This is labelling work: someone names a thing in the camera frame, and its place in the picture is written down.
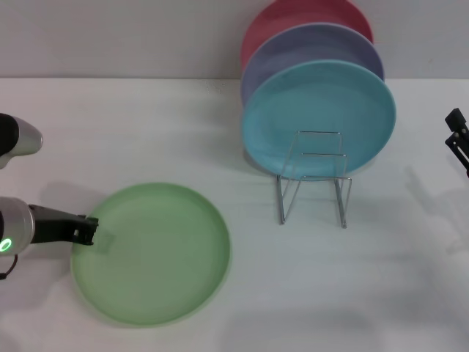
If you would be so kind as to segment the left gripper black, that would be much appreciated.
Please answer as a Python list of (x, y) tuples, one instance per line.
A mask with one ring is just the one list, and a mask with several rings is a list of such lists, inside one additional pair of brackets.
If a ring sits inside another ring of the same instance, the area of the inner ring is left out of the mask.
[(34, 218), (32, 243), (71, 242), (100, 254), (108, 253), (114, 235), (98, 218), (67, 213), (39, 205), (29, 205)]

